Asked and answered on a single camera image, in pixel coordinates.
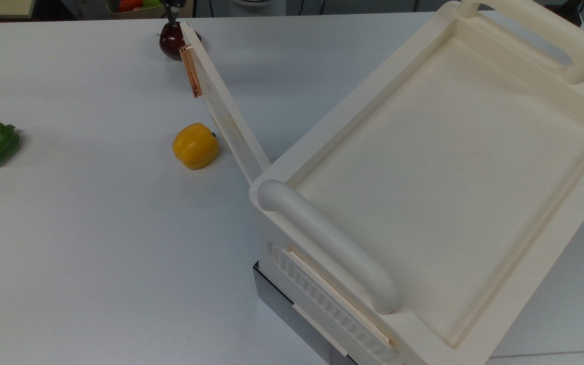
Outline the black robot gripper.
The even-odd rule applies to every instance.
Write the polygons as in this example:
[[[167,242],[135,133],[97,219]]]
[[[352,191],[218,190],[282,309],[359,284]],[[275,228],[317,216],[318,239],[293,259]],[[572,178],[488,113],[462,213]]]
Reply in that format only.
[[[187,4],[187,0],[164,0],[163,5],[169,9],[169,24],[176,25],[178,10],[183,9]]]

